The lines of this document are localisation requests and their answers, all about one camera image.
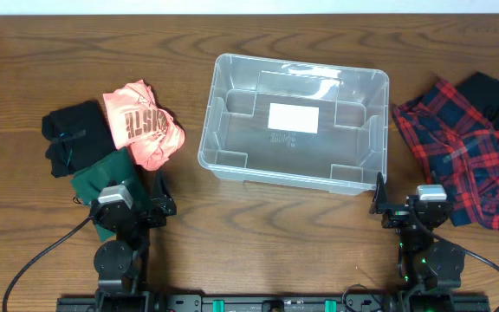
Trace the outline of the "dark green garment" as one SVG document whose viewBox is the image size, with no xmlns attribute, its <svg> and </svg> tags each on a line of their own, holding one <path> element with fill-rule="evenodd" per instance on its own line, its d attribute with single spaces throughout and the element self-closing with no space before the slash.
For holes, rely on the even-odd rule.
<svg viewBox="0 0 499 312">
<path fill-rule="evenodd" d="M 108 154 L 92 166 L 76 172 L 71 185 L 75 189 L 76 197 L 91 208 L 92 202 L 99 197 L 105 187 L 109 186 L 110 182 L 125 186 L 136 208 L 152 208 L 152 201 L 125 147 Z"/>
</svg>

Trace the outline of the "red navy plaid shirt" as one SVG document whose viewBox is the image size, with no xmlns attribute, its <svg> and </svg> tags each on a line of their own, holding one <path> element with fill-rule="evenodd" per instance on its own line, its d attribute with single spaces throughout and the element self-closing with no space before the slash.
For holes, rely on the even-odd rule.
<svg viewBox="0 0 499 312">
<path fill-rule="evenodd" d="M 427 182 L 453 202 L 451 222 L 499 231 L 499 131 L 444 79 L 392 117 Z"/>
</svg>

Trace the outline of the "pink printed t-shirt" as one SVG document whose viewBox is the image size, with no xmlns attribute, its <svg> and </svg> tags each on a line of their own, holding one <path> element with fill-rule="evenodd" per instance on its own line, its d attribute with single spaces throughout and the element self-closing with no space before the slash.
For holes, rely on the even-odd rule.
<svg viewBox="0 0 499 312">
<path fill-rule="evenodd" d="M 127 148 L 147 171 L 158 170 L 185 143 L 184 130 L 144 81 L 105 93 L 103 100 L 115 147 Z"/>
</svg>

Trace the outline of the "clear plastic storage bin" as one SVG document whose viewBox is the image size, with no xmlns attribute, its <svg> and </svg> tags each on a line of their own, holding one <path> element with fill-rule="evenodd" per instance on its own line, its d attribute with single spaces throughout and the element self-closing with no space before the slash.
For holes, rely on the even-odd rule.
<svg viewBox="0 0 499 312">
<path fill-rule="evenodd" d="M 222 54 L 198 162 L 219 179 L 372 191 L 387 175 L 389 91 L 380 69 Z"/>
</svg>

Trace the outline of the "black garment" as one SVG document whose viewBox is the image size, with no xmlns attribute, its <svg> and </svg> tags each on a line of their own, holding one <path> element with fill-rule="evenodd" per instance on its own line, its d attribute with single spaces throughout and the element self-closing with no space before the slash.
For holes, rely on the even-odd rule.
<svg viewBox="0 0 499 312">
<path fill-rule="evenodd" d="M 457 91 L 499 131 L 499 81 L 476 72 L 457 86 Z"/>
<path fill-rule="evenodd" d="M 116 150 L 97 100 L 43 116 L 42 136 L 49 142 L 45 157 L 51 161 L 51 174 L 55 178 L 90 167 Z"/>
</svg>

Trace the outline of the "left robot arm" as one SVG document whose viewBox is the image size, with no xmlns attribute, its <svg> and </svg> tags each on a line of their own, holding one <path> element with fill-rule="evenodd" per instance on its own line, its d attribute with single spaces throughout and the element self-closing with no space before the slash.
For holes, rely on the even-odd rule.
<svg viewBox="0 0 499 312">
<path fill-rule="evenodd" d="M 89 217 L 116 238 L 103 243 L 94 255 L 98 273 L 95 312 L 166 310 L 165 297 L 147 286 L 150 230 L 165 226 L 176 212 L 160 172 L 155 173 L 147 205 L 135 202 L 123 184 L 102 189 L 91 204 Z"/>
</svg>

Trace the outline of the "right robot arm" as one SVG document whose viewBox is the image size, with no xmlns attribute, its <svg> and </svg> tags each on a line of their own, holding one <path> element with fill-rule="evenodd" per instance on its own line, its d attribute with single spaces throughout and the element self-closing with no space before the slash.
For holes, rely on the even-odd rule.
<svg viewBox="0 0 499 312">
<path fill-rule="evenodd" d="M 452 291 L 461 287 L 465 253 L 434 233 L 453 212 L 444 188 L 420 185 L 403 204 L 393 204 L 379 172 L 369 212 L 399 237 L 398 271 L 405 285 L 382 303 L 383 310 L 457 311 Z"/>
</svg>

